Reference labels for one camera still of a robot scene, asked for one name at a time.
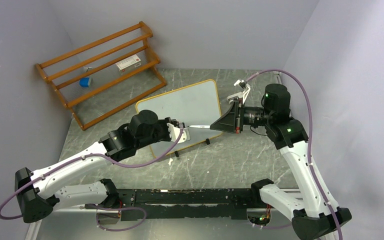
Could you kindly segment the white brown whiteboard marker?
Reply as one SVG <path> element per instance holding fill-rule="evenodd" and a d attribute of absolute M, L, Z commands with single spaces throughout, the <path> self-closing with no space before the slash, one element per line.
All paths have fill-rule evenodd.
<path fill-rule="evenodd" d="M 210 125 L 188 125 L 188 128 L 210 129 Z"/>

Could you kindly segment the yellow framed whiteboard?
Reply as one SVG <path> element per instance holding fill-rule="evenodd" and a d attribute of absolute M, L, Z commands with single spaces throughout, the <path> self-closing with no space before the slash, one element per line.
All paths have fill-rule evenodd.
<path fill-rule="evenodd" d="M 136 112 L 151 110 L 159 119 L 170 117 L 188 126 L 209 126 L 222 115 L 215 80 L 208 79 L 198 83 L 190 84 L 166 93 L 148 97 L 140 100 L 135 105 Z M 194 145 L 205 143 L 222 135 L 221 131 L 207 128 L 189 128 L 189 140 L 180 140 L 179 143 L 167 152 L 174 154 L 180 150 Z M 173 142 L 161 141 L 149 146 L 154 157 L 159 157 Z"/>

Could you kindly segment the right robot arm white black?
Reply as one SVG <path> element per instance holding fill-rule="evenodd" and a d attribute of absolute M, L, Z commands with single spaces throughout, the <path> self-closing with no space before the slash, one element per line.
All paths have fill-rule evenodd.
<path fill-rule="evenodd" d="M 275 208 L 291 222 L 301 240 L 338 240 L 341 226 L 352 219 L 330 193 L 310 153 L 310 138 L 302 123 L 290 114 L 291 95 L 278 83 L 265 87 L 260 107 L 245 106 L 244 98 L 231 100 L 229 110 L 210 125 L 211 130 L 239 134 L 244 126 L 263 127 L 291 169 L 301 193 L 292 197 L 272 180 L 251 185 L 250 202 L 255 207 Z"/>

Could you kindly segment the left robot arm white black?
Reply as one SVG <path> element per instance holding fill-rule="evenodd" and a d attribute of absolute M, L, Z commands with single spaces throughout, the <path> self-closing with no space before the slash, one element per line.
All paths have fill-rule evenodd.
<path fill-rule="evenodd" d="M 112 208 L 120 201 L 115 184 L 102 179 L 84 185 L 69 185 L 75 178 L 94 170 L 117 165 L 122 168 L 141 168 L 153 160 L 139 164 L 125 164 L 122 160 L 134 156 L 137 150 L 159 142 L 172 145 L 160 154 L 164 157 L 178 143 L 189 139 L 183 122 L 170 117 L 160 119 L 151 110 L 142 110 L 129 123 L 108 132 L 81 152 L 42 169 L 27 167 L 15 173 L 16 199 L 21 218 L 33 223 L 53 211 L 82 204 L 96 204 Z"/>

